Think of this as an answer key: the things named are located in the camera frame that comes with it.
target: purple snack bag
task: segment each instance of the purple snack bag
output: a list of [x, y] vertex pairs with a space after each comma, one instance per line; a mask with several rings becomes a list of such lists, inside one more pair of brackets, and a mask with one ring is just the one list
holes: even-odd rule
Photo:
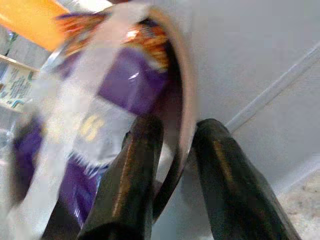
[[[71, 74], [95, 27], [105, 17], [107, 14], [99, 13], [69, 14], [59, 18], [67, 37], [72, 39], [63, 51], [62, 64], [53, 68], [61, 81]], [[164, 31], [153, 21], [145, 20], [130, 30], [83, 120], [83, 125], [88, 122], [91, 126], [100, 123], [99, 128], [96, 135], [87, 133], [87, 130], [81, 131], [80, 128], [59, 190], [59, 199], [80, 227], [93, 206], [100, 179], [110, 159], [113, 160], [119, 153], [122, 139], [135, 115], [151, 112], [156, 99], [169, 82], [166, 44]], [[43, 139], [40, 118], [32, 121], [32, 127], [14, 145], [22, 180], [28, 186], [35, 170], [33, 160]], [[121, 130], [110, 129], [116, 126], [113, 122], [121, 121], [122, 125], [118, 125]], [[111, 141], [110, 135], [119, 135], [120, 140]], [[92, 152], [97, 145], [103, 146], [102, 152]]]

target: orange object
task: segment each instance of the orange object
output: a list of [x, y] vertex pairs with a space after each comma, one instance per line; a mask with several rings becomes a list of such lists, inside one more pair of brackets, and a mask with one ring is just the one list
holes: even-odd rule
[[67, 12], [53, 0], [0, 0], [0, 24], [49, 51], [64, 41], [55, 17]]

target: plastic wrapper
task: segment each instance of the plastic wrapper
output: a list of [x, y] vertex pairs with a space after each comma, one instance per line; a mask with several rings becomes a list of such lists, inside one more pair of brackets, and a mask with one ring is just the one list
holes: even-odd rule
[[[106, 19], [110, 15], [109, 12], [78, 13], [57, 19], [67, 34], [68, 44], [64, 46], [56, 63], [50, 66], [48, 81], [56, 80], [57, 88], [61, 83], [67, 84], [69, 77], [82, 63], [83, 52], [96, 31], [99, 31], [100, 24], [108, 21]], [[140, 21], [130, 26], [121, 42], [111, 68], [105, 73], [80, 121], [59, 188], [60, 200], [80, 226], [84, 224], [94, 203], [100, 178], [120, 152], [122, 140], [131, 123], [136, 115], [153, 110], [156, 99], [169, 81], [166, 54], [169, 43], [160, 26], [151, 20]], [[95, 61], [104, 59], [100, 56]], [[48, 96], [38, 104], [51, 102], [45, 98]], [[50, 130], [47, 129], [50, 125], [46, 124], [46, 112], [51, 110], [46, 106], [14, 144], [22, 180], [26, 185], [32, 182], [36, 167], [41, 165], [39, 149], [46, 131]]]

